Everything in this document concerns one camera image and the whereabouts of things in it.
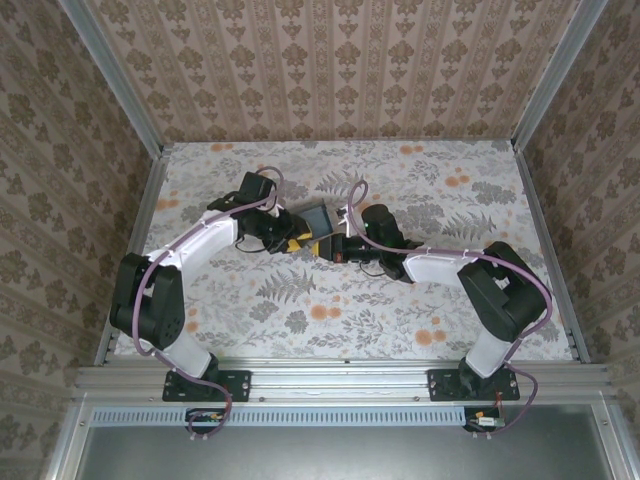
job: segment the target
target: metal plate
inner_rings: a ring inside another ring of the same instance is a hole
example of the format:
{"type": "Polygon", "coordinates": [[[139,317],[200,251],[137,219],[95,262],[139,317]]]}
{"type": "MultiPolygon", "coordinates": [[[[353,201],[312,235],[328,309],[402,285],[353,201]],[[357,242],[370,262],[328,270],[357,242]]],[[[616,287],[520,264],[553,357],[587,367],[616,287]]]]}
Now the metal plate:
{"type": "MultiPolygon", "coordinates": [[[[220,370],[217,383],[226,388],[234,402],[248,402],[251,391],[249,370],[220,370]]],[[[210,387],[197,385],[176,372],[168,372],[162,400],[165,402],[224,402],[224,395],[210,387]]]]}
{"type": "Polygon", "coordinates": [[[460,385],[460,372],[457,368],[436,369],[427,371],[429,397],[432,402],[451,402],[451,401],[495,401],[496,392],[499,392],[503,401],[520,400],[520,390],[516,374],[511,370],[502,368],[491,377],[492,384],[489,388],[484,389],[479,396],[471,397],[460,393],[451,393],[457,391],[455,385],[460,385]]]}

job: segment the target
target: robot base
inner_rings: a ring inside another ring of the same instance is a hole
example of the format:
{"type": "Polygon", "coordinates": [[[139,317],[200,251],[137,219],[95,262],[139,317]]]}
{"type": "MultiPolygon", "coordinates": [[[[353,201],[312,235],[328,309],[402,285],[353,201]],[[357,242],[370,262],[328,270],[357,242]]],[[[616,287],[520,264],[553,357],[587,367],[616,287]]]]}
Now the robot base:
{"type": "MultiPolygon", "coordinates": [[[[248,402],[251,392],[249,370],[220,370],[216,383],[228,390],[235,402],[248,402]]],[[[224,395],[211,387],[184,379],[176,372],[168,372],[162,391],[164,402],[224,402],[224,395]]]]}
{"type": "Polygon", "coordinates": [[[502,400],[520,400],[516,374],[506,368],[496,371],[480,388],[470,391],[462,385],[460,369],[437,369],[427,371],[427,386],[432,402],[495,401],[496,392],[502,400]]]}

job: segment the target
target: table surface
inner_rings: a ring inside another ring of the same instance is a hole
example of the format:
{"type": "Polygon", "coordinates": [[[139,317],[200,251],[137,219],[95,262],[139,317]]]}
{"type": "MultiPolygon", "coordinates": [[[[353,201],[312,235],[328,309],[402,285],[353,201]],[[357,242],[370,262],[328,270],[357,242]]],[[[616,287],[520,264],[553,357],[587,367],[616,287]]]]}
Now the table surface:
{"type": "MultiPolygon", "coordinates": [[[[284,173],[287,208],[318,200],[340,208],[364,177],[370,190],[359,209],[387,205],[406,238],[463,249],[506,241],[550,287],[507,141],[176,144],[145,251],[186,231],[207,204],[264,165],[284,173]]],[[[260,246],[255,239],[243,244],[260,246]]],[[[219,357],[459,359],[481,326],[461,289],[372,278],[308,249],[269,255],[227,248],[185,290],[187,330],[219,357]]],[[[116,354],[133,352],[121,335],[116,354]]],[[[571,359],[557,308],[515,358],[571,359]]]]}

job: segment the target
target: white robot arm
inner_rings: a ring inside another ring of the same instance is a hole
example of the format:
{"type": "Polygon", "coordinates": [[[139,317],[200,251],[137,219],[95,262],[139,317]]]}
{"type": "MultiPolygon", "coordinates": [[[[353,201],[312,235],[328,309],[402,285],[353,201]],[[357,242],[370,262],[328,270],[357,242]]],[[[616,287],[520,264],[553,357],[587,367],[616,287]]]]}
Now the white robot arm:
{"type": "MultiPolygon", "coordinates": [[[[347,209],[338,212],[347,215],[347,209]]],[[[377,261],[388,277],[407,283],[434,282],[464,289],[482,323],[482,330],[460,364],[461,388],[470,396],[478,393],[504,365],[505,358],[519,345],[524,329],[545,311],[546,300],[538,287],[517,271],[498,265],[508,263],[535,277],[533,272],[504,242],[495,242],[484,255],[475,256],[411,253],[419,243],[406,240],[395,218],[384,205],[371,205],[362,212],[367,237],[390,247],[393,253],[372,247],[358,236],[336,233],[314,245],[316,255],[334,263],[377,261]]]]}

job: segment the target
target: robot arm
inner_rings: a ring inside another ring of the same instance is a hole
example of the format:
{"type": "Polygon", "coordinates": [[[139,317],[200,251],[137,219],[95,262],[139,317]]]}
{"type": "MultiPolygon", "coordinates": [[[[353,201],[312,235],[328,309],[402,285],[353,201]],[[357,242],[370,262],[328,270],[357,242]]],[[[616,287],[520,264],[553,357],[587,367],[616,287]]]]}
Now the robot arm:
{"type": "Polygon", "coordinates": [[[195,280],[200,268],[208,265],[214,255],[245,235],[262,240],[265,250],[272,254],[293,252],[300,248],[300,243],[312,238],[310,227],[301,216],[277,205],[269,212],[247,208],[213,220],[223,212],[268,199],[274,186],[272,180],[249,172],[239,191],[207,207],[194,227],[185,234],[188,239],[175,250],[171,246],[185,235],[147,256],[128,254],[118,269],[109,314],[111,325],[132,336],[134,303],[142,278],[152,262],[163,257],[144,286],[145,294],[138,316],[141,343],[162,352],[166,360],[191,377],[218,382],[216,357],[203,349],[184,329],[184,287],[195,280]]]}
{"type": "MultiPolygon", "coordinates": [[[[393,215],[384,205],[362,212],[367,237],[374,242],[403,250],[419,243],[406,240],[393,215]]],[[[406,283],[435,282],[464,289],[482,323],[480,335],[460,364],[462,388],[477,394],[517,348],[518,337],[546,308],[538,288],[522,275],[495,262],[472,257],[432,253],[399,254],[376,249],[359,237],[336,233],[316,246],[314,253],[335,262],[377,261],[393,280],[406,283]]],[[[517,253],[504,242],[495,242],[484,254],[509,262],[535,276],[517,253]]]]}

